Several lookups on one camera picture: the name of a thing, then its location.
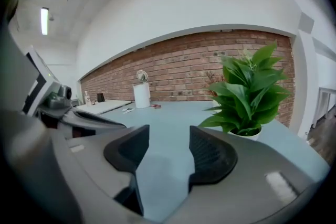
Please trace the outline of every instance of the potted plant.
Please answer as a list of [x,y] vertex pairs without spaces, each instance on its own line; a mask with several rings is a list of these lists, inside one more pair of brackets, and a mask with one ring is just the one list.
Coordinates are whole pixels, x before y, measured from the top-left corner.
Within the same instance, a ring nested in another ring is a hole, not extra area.
[[212,83],[207,88],[216,92],[211,98],[219,106],[207,110],[219,111],[204,120],[201,127],[220,126],[223,132],[256,140],[261,126],[278,114],[279,104],[289,92],[276,85],[286,79],[283,69],[273,67],[281,58],[271,57],[277,44],[264,46],[251,55],[244,50],[240,59],[222,57],[226,81]]

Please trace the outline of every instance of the fluorescent light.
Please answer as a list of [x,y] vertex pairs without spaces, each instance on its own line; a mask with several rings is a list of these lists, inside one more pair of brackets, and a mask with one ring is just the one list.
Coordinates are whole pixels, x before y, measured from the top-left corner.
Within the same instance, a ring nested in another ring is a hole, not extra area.
[[41,9],[41,30],[42,35],[47,36],[48,35],[48,8],[42,8]]

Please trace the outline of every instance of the white wall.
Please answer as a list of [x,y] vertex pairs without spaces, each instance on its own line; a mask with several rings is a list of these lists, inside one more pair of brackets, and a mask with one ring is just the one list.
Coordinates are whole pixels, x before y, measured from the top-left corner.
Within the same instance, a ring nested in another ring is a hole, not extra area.
[[301,10],[314,20],[311,36],[336,52],[336,29],[314,0],[295,0]]
[[[314,20],[314,25],[311,34],[309,35],[310,39],[315,38],[317,41],[319,41],[332,51],[336,52],[336,29],[329,16],[324,13],[323,9],[314,0],[295,1],[298,3],[302,11]],[[314,44],[313,42],[309,42],[309,44],[304,44],[304,46],[312,47],[314,46]],[[310,114],[310,111],[316,110],[318,87],[336,83],[336,62],[323,55],[315,53],[315,57],[308,62],[307,66],[313,67],[314,72],[317,72],[318,74],[316,80],[312,80],[311,83],[307,84],[308,90],[313,89],[312,91],[310,91],[311,95],[307,95],[307,99],[310,100],[310,104],[307,105],[305,108],[305,114]],[[328,109],[332,108],[332,106],[335,105],[335,101],[336,98],[334,97],[334,95],[332,95],[330,98],[330,104]],[[321,118],[323,116],[326,103],[326,96],[323,96],[322,105],[320,107],[320,110],[317,112],[318,118]],[[311,121],[307,120],[306,125],[310,127],[312,121],[313,119],[311,119]]]
[[[318,77],[319,77],[319,86],[324,86],[327,84],[331,84],[332,82],[336,83],[336,62],[333,60],[317,54],[317,69],[318,69]],[[330,103],[328,110],[330,110],[336,104],[336,95],[332,94],[330,96]],[[318,112],[319,118],[323,117],[325,113],[325,107],[327,105],[327,96],[322,97],[321,109]]]
[[76,78],[135,48],[196,31],[247,28],[293,36],[299,17],[293,0],[112,0],[78,45]]
[[44,36],[20,33],[15,29],[12,22],[9,24],[9,29],[21,52],[25,54],[28,47],[32,45],[55,77],[62,84],[71,87],[71,98],[76,99],[79,96],[75,76],[76,46],[52,41]]
[[298,31],[292,44],[292,52],[295,65],[296,92],[293,114],[289,128],[306,138],[314,118],[318,97],[318,71],[316,65],[316,53],[310,34]]
[[5,20],[0,42],[0,108],[21,111],[38,72],[15,45]]

